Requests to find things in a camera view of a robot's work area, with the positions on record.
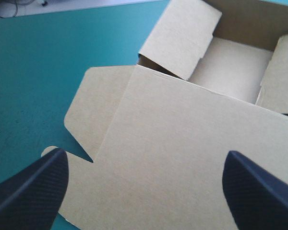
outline cardboard box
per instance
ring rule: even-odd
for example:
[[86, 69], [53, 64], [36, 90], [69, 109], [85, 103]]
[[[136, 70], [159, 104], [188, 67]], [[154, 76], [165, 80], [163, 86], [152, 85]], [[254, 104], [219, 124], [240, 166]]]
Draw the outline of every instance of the cardboard box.
[[[64, 123], [94, 163], [69, 154], [60, 209], [80, 229], [237, 229], [222, 190], [229, 150], [288, 184], [288, 117], [242, 101], [257, 98], [288, 7], [206, 2], [172, 0], [139, 65], [86, 72]], [[191, 68], [207, 88], [182, 80]]]

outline teal table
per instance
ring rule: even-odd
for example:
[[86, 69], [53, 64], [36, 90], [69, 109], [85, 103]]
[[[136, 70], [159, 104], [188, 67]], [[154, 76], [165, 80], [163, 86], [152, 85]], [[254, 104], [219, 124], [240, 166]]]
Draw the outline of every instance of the teal table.
[[[50, 145], [89, 160], [63, 124], [84, 72], [135, 64], [167, 3], [0, 20], [0, 182]], [[52, 229], [77, 228], [58, 215]]]

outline box lid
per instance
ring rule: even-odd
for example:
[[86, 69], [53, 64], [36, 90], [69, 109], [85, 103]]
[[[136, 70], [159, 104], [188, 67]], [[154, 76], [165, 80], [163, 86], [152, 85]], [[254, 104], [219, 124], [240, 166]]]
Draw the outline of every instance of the box lid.
[[83, 230], [236, 230], [229, 150], [288, 184], [287, 116], [136, 66], [95, 163], [69, 156], [60, 213]]

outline cardboard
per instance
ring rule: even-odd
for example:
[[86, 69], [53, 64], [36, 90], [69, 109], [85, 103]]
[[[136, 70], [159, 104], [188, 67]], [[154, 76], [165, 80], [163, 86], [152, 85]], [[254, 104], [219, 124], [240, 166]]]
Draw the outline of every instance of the cardboard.
[[288, 33], [288, 7], [205, 2], [216, 10], [172, 0], [138, 65], [86, 73], [65, 125], [94, 163], [69, 154], [60, 209], [80, 229], [236, 230], [222, 191], [230, 150], [288, 184], [288, 117], [251, 104]]
[[187, 80], [204, 56], [220, 17], [221, 12], [201, 0], [172, 0], [139, 53]]
[[255, 104], [272, 53], [214, 37], [189, 82]]
[[204, 0], [222, 12], [214, 36], [274, 51], [288, 34], [288, 6], [261, 0]]
[[288, 35], [279, 39], [262, 80], [256, 104], [288, 114]]
[[64, 125], [95, 159], [134, 66], [90, 68], [65, 116]]
[[232, 149], [288, 183], [288, 117], [136, 66], [95, 163], [69, 156], [60, 213], [83, 230], [237, 229]]

